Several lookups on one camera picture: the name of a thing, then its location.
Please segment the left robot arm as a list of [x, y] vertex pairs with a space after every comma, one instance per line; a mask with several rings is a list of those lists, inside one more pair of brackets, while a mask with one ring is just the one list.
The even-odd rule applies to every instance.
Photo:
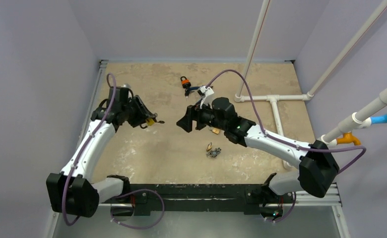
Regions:
[[47, 177], [46, 186], [53, 211], [89, 218], [99, 204], [111, 198], [119, 203], [130, 199], [129, 179], [125, 176], [111, 175], [91, 183], [106, 145], [125, 122], [133, 128], [146, 129], [157, 122], [157, 114], [151, 112], [131, 89], [110, 87], [108, 98], [93, 111], [77, 151], [59, 173], [51, 173]]

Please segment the yellow black padlock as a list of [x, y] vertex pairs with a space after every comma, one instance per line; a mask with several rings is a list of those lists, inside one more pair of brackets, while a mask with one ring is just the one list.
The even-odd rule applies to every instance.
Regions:
[[139, 127], [141, 129], [146, 129], [146, 128], [154, 125], [155, 123], [164, 124], [165, 122], [163, 120], [157, 120], [156, 118], [148, 118], [145, 120], [145, 123], [141, 124]]

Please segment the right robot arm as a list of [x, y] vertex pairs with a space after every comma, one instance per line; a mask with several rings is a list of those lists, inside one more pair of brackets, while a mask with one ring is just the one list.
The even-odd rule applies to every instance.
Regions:
[[264, 151], [295, 167], [295, 171], [273, 174], [264, 182], [261, 194], [269, 202], [296, 191], [323, 198], [339, 173], [337, 162], [323, 142], [295, 141], [262, 129], [254, 121], [239, 116], [224, 97], [213, 100], [209, 106], [187, 106], [176, 125], [186, 132], [207, 126], [220, 129], [230, 142]]

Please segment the orange black padlock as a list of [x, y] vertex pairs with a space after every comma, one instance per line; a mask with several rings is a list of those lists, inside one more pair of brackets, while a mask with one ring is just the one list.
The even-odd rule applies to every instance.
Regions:
[[180, 77], [180, 81], [181, 81], [181, 85], [182, 87], [187, 90], [191, 87], [191, 82], [185, 77], [185, 76], [181, 76]]

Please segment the long shackle brass padlock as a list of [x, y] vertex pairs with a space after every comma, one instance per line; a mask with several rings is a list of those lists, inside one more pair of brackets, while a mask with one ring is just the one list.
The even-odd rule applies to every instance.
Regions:
[[206, 152], [210, 151], [211, 149], [212, 149], [212, 142], [210, 142], [210, 143], [207, 145]]

